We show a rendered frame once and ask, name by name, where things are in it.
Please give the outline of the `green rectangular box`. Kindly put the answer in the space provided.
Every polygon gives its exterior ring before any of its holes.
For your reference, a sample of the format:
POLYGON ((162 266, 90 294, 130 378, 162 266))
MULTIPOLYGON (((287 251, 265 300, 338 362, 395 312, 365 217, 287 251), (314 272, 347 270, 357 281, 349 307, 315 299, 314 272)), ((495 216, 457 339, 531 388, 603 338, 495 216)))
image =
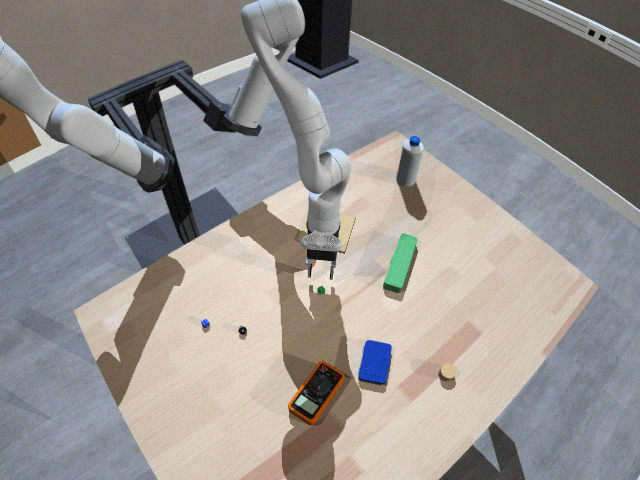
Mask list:
POLYGON ((401 234, 384 280, 384 289, 396 293, 401 292, 408 274, 412 256, 416 249, 417 241, 417 237, 405 233, 401 234))

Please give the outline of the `tan square mat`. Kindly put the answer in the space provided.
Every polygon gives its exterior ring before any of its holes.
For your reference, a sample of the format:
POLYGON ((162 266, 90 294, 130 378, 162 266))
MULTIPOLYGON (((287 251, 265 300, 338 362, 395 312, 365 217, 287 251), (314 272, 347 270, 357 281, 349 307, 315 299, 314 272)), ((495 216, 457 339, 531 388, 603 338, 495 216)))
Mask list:
MULTIPOLYGON (((345 253, 345 250, 346 250, 346 247, 347 247, 347 243, 348 243, 351 231, 352 231, 352 227, 353 227, 355 218, 356 218, 356 216, 340 213, 340 224, 341 224, 341 226, 340 226, 339 237, 338 238, 341 240, 342 245, 341 245, 341 250, 339 252, 344 252, 345 253)), ((307 235, 306 222, 307 222, 307 219, 306 219, 306 221, 304 223, 304 226, 302 228, 300 236, 299 236, 299 238, 297 240, 298 242, 301 242, 301 238, 303 236, 307 235)))

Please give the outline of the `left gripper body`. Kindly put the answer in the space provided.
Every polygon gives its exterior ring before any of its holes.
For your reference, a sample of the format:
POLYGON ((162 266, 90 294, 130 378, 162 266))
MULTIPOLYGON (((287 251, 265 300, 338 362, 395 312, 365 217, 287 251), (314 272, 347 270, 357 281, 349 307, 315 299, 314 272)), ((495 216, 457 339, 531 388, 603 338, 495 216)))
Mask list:
POLYGON ((335 261, 337 251, 341 250, 339 215, 331 221, 318 221, 308 210, 307 235, 301 238, 301 247, 307 249, 307 258, 314 260, 335 261))

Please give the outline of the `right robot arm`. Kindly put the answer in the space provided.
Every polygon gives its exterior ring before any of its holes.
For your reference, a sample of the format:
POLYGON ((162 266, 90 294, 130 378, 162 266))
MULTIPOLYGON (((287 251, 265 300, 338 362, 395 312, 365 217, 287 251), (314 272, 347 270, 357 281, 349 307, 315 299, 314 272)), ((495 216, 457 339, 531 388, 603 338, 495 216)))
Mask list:
POLYGON ((164 171, 161 154, 93 110, 68 104, 50 93, 1 39, 0 98, 25 113, 54 140, 72 145, 145 184, 155 183, 164 171))

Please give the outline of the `grey bottle with blue cap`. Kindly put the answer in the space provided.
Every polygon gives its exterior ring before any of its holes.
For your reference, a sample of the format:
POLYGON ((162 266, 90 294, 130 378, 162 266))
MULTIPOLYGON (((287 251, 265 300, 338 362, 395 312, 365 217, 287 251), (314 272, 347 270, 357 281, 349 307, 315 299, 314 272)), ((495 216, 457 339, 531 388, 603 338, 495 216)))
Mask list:
POLYGON ((423 151, 424 147, 416 136, 404 142, 396 177, 399 184, 403 186, 415 184, 423 151))

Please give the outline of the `orange digital multimeter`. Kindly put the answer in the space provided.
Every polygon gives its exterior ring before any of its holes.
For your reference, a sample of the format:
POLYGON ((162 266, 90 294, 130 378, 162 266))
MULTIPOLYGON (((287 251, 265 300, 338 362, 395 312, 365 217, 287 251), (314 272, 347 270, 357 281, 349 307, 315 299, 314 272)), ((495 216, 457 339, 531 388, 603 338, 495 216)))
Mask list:
POLYGON ((343 372, 320 361, 288 404, 289 412, 313 425, 344 382, 343 372))

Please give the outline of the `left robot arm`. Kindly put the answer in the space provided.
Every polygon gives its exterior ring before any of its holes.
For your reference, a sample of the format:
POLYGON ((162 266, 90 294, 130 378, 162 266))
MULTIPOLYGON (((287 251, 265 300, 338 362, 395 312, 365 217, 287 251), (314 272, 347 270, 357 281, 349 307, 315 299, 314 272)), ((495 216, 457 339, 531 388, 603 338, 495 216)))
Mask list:
POLYGON ((318 221, 331 221, 339 215, 351 165, 338 149, 319 155, 330 137, 321 104, 307 86, 284 69, 305 29, 303 10, 297 0, 259 0, 243 7, 241 17, 257 56, 237 90, 229 117, 256 128, 274 89, 296 140, 300 178, 310 191, 309 214, 318 221), (272 47, 279 54, 274 55, 272 47))

